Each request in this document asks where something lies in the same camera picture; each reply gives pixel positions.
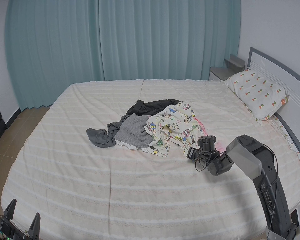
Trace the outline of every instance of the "white cartoon shirt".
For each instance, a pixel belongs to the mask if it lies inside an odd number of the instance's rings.
[[[153,141],[143,151],[164,157],[170,149],[169,140],[182,147],[186,153],[190,147],[197,146],[199,136],[205,135],[204,126],[195,117],[191,105],[183,101],[169,105],[151,116],[144,128],[153,137]]]

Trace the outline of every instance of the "white headboard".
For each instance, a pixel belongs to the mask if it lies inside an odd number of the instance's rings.
[[[267,54],[250,48],[248,67],[285,88],[289,101],[275,115],[300,151],[300,75]]]

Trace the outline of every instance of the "wall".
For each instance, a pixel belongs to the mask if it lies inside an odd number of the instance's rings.
[[[241,0],[238,57],[254,47],[300,74],[300,1]]]
[[[4,28],[7,5],[8,0],[0,0],[0,112],[5,123],[19,108],[5,57]]]

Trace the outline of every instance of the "bed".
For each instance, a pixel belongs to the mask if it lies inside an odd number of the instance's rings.
[[[250,58],[249,64],[256,61]],[[271,147],[289,210],[297,208],[300,161],[276,122],[270,118],[260,126],[220,81],[170,79],[69,86],[18,154],[2,192],[2,208],[17,199],[13,221],[24,230],[39,212],[43,240],[252,239],[261,234],[263,209],[252,180],[236,165],[214,177],[196,172],[172,143],[167,157],[157,157],[119,145],[98,148],[86,135],[87,128],[118,121],[138,99],[168,98],[190,102],[207,132],[225,145],[247,134]],[[299,132],[289,114],[278,113],[278,118],[294,133],[296,145]]]

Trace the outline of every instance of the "clothes pile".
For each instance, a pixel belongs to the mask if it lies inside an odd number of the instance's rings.
[[[90,141],[97,147],[116,144],[129,149],[166,157],[174,142],[184,149],[196,147],[198,137],[206,135],[205,128],[189,103],[163,99],[144,103],[138,100],[119,122],[107,124],[105,129],[87,129]]]

